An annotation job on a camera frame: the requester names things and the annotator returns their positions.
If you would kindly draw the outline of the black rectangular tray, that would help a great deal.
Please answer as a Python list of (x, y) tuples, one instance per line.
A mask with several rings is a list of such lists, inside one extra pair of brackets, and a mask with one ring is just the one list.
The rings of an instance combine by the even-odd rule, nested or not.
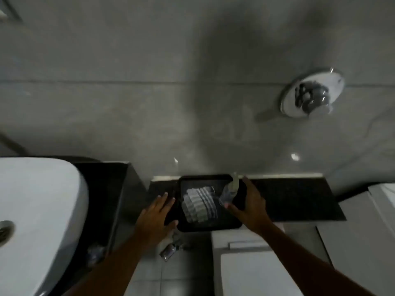
[(232, 181), (230, 174), (215, 174), (215, 175), (193, 175), (182, 176), (177, 180), (174, 188), (173, 196), (175, 197), (175, 204), (166, 216), (166, 222), (178, 220), (177, 229), (180, 232), (209, 232), (215, 230), (230, 230), (238, 229), (242, 226), (239, 219), (234, 217), (228, 210), (226, 210), (217, 199), (214, 203), (218, 212), (218, 217), (209, 219), (202, 223), (189, 223), (181, 207), (182, 197), (186, 194), (187, 189), (213, 187), (215, 196), (220, 197), (225, 186)]

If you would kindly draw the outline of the person's right hand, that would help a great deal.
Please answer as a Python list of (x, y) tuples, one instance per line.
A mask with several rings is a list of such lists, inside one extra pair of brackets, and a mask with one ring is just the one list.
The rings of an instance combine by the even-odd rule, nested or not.
[(261, 196), (256, 186), (248, 179), (243, 177), (246, 185), (246, 198), (244, 207), (244, 218), (239, 219), (249, 230), (264, 237), (265, 230), (273, 225), (266, 212), (266, 202)]

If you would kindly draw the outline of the white bathtub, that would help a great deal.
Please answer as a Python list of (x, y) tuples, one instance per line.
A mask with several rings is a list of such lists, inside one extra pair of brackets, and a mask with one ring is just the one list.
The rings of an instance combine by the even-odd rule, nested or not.
[(395, 296), (395, 183), (340, 202), (346, 221), (318, 232), (334, 268), (376, 296)]

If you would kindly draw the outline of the person's left hand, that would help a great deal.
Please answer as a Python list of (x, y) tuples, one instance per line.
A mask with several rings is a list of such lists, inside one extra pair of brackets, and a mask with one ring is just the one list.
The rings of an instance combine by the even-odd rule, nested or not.
[[(162, 195), (156, 197), (156, 199), (151, 203), (151, 219), (141, 220), (141, 214), (139, 215), (133, 237), (137, 239), (138, 242), (144, 248), (153, 247), (159, 244), (166, 236), (165, 234), (165, 219), (168, 214), (159, 213), (159, 201)], [(168, 198), (170, 203), (169, 207), (172, 208), (175, 203), (175, 198)]]

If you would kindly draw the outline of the fanned stack of white packets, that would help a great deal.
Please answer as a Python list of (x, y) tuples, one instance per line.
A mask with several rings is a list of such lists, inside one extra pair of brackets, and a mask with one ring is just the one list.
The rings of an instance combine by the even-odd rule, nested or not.
[(217, 198), (212, 186), (187, 189), (181, 202), (186, 221), (194, 224), (218, 219)]

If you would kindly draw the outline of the white sink basin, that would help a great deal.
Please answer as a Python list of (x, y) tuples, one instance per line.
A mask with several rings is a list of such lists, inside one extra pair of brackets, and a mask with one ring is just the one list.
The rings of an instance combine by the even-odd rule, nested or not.
[(76, 251), (88, 187), (71, 163), (0, 158), (0, 296), (48, 296)]

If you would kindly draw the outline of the black vanity counter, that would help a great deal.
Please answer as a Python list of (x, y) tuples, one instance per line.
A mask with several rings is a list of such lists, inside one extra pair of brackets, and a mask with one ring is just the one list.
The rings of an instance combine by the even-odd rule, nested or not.
[(73, 164), (88, 188), (88, 210), (82, 234), (64, 274), (46, 296), (62, 296), (92, 268), (86, 266), (86, 252), (91, 244), (106, 248), (103, 259), (111, 254), (120, 219), (128, 203), (144, 199), (146, 186), (130, 162), (100, 161), (88, 157), (51, 156)]

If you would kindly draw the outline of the black stone ledge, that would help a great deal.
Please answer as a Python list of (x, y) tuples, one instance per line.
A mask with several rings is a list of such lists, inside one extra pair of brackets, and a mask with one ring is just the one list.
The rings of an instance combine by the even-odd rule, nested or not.
[[(171, 197), (178, 179), (151, 180), (148, 193)], [(346, 217), (323, 177), (251, 179), (266, 201), (273, 222), (345, 221)]]

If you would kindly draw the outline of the person's right forearm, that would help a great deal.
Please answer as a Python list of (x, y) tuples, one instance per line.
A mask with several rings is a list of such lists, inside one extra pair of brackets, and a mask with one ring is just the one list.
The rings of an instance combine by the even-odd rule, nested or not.
[(304, 296), (375, 296), (293, 241), (273, 223), (254, 229), (276, 256)]

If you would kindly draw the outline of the crumpled clear plastic bag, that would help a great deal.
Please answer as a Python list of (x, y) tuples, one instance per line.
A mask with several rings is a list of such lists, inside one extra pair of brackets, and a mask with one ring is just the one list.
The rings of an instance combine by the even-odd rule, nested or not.
[(95, 267), (105, 257), (106, 248), (100, 244), (91, 244), (86, 252), (86, 266)]

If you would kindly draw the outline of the person's left forearm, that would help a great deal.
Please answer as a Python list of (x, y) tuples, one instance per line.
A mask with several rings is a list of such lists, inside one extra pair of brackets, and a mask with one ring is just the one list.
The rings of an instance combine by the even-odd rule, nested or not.
[(144, 253), (160, 242), (132, 236), (62, 296), (123, 296)]

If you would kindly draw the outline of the white toilet lid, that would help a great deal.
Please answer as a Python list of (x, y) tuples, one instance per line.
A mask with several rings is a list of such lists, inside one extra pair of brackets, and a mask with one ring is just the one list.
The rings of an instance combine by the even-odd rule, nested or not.
[(221, 255), (223, 296), (304, 296), (273, 251)]

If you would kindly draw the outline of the clear plastic bottle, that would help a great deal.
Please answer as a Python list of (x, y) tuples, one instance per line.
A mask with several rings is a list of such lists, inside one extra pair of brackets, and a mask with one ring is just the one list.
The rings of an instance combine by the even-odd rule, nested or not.
[(232, 180), (226, 184), (219, 198), (219, 203), (225, 207), (225, 204), (232, 203), (239, 190), (239, 176), (237, 173), (231, 174)]

